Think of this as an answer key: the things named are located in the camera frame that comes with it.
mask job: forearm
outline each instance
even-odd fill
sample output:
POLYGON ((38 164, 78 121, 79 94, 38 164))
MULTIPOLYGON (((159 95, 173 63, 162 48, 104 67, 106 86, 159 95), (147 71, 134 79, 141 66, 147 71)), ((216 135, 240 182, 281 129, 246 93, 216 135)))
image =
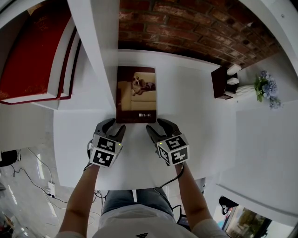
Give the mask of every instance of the forearm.
MULTIPOLYGON (((179 174, 181 166, 176 165, 175 169, 177 174, 179 174)), ((181 200, 191 229, 200 221, 212 218, 205 198, 199 190, 186 163, 184 164, 184 172, 178 181, 181 200)))
POLYGON ((80 181, 70 196, 59 232, 75 231, 86 236, 99 168, 99 166, 94 165, 83 172, 80 181))

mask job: brick wall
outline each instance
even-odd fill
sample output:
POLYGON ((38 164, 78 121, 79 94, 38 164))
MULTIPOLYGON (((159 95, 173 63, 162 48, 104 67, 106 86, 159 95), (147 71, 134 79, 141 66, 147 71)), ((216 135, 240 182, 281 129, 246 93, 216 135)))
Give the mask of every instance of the brick wall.
POLYGON ((121 0, 119 48, 243 68, 282 50, 238 0, 121 0))

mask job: white t-shirt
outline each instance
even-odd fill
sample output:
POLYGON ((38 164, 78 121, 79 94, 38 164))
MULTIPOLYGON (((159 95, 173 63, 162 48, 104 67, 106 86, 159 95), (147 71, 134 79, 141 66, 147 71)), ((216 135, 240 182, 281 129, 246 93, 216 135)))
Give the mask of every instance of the white t-shirt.
MULTIPOLYGON (((144 205, 130 205, 102 215, 99 230, 93 238, 227 238, 213 219, 201 221, 192 232, 176 224, 169 214, 144 205)), ((56 238, 83 238, 64 231, 56 238)))

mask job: white table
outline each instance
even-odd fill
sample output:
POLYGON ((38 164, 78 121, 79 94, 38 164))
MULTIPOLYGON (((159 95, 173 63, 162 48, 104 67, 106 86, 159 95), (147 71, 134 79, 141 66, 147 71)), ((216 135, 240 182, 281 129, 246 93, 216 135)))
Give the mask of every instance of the white table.
MULTIPOLYGON (((232 102, 213 97, 210 72, 214 66, 200 63, 203 71, 181 66, 181 62, 177 63, 178 66, 170 58, 161 63, 163 56, 159 57, 160 61, 148 56, 145 61, 137 63, 123 63, 120 57, 119 65, 156 68, 158 117, 173 121, 186 135, 190 144, 188 165, 195 179, 233 167, 236 115, 232 102)), ((90 71, 90 68, 85 66, 82 68, 84 70, 90 71)), ((90 80, 90 76, 84 77, 85 74, 91 75, 90 72, 78 74, 82 77, 81 84, 90 80)), ((87 143, 92 139, 97 123, 114 116, 114 110, 54 112, 54 148, 60 185, 75 187, 88 162, 87 143)), ((167 167, 155 154, 146 125, 126 124, 126 127, 123 149, 118 159, 112 168, 100 169, 95 188, 151 188, 174 178, 174 168, 167 167)))

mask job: floor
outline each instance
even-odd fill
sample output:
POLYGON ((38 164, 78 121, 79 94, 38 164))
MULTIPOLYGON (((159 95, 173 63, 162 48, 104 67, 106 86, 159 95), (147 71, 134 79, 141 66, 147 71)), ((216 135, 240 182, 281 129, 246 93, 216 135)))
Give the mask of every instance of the floor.
MULTIPOLYGON (((51 174, 28 148, 20 150, 21 161, 14 163, 13 166, 17 172, 23 168, 32 182, 41 188, 48 187, 48 182, 52 180, 55 184, 56 198, 67 202, 73 188, 59 185, 54 156, 53 113, 51 112, 50 110, 47 113, 49 118, 48 126, 46 126, 46 143, 30 147, 30 150, 49 167, 51 174)), ((26 233, 28 237, 55 237, 64 217, 66 203, 46 196, 42 189, 30 182, 23 170, 16 173, 14 177, 13 168, 7 166, 0 168, 0 173, 0 182, 6 187, 6 190, 0 193, 0 210, 9 217, 13 217, 14 224, 17 224, 16 233, 26 233)), ((182 204, 177 181, 164 189, 172 207, 182 204)), ((101 208, 101 200, 97 198, 91 207, 88 238, 97 231, 101 208)), ((174 210, 176 220, 179 218, 179 213, 179 208, 174 210)))

